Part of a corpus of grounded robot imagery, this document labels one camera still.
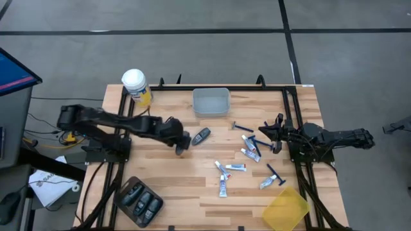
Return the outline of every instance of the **table leg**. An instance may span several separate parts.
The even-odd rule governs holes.
[[[69,164],[61,163],[52,158],[40,155],[35,151],[20,149],[19,163],[30,164],[35,169],[43,170],[48,173],[54,173],[58,176],[70,178],[82,182],[84,180],[85,171],[73,167]]]

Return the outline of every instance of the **yellow plastic bin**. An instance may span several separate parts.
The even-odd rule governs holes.
[[[288,186],[264,210],[263,219],[276,231],[291,231],[309,211],[308,202]]]

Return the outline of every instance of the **yellow cable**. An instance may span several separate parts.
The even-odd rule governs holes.
[[[29,140],[29,139],[27,139],[27,138],[23,138],[23,140],[31,143],[31,140]],[[76,146],[77,144],[83,142],[84,140],[85,140],[85,138],[79,140],[79,141],[78,141],[77,143],[75,143],[75,144],[70,144],[70,145],[68,145],[68,146],[62,146],[62,147],[60,147],[60,146],[50,146],[50,145],[47,145],[47,144],[40,144],[40,146],[45,147],[45,148],[51,148],[51,149],[68,149],[68,148],[72,148],[72,147]]]

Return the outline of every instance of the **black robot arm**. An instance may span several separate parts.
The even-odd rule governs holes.
[[[299,152],[310,161],[320,162],[333,148],[352,146],[354,148],[369,149],[375,145],[372,135],[363,128],[350,131],[330,132],[313,123],[304,123],[301,128],[295,129],[289,121],[285,121],[279,114],[271,126],[261,126],[258,129],[271,141],[276,141],[274,153],[281,151],[281,141],[292,143]]]
[[[109,126],[126,130],[142,138],[150,138],[172,147],[176,145],[177,154],[189,147],[191,137],[183,130],[178,119],[170,117],[164,123],[161,117],[137,115],[125,117],[111,114],[102,109],[82,105],[62,106],[57,127],[64,131],[79,132],[98,142],[104,148],[122,151],[122,138],[118,134],[105,133],[96,125]]]

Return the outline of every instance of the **white lid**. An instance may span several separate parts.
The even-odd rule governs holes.
[[[121,81],[127,89],[136,90],[144,87],[146,77],[139,69],[130,69],[123,74]]]

